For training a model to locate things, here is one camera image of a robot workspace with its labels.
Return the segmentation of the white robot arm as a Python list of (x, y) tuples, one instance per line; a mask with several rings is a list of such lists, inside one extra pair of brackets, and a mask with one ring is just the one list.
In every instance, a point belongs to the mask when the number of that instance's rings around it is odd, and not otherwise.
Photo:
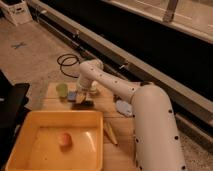
[(100, 60), (82, 62), (79, 72), (78, 90), (88, 92), (96, 81), (132, 106), (139, 171), (187, 171), (172, 104), (161, 87), (108, 74)]

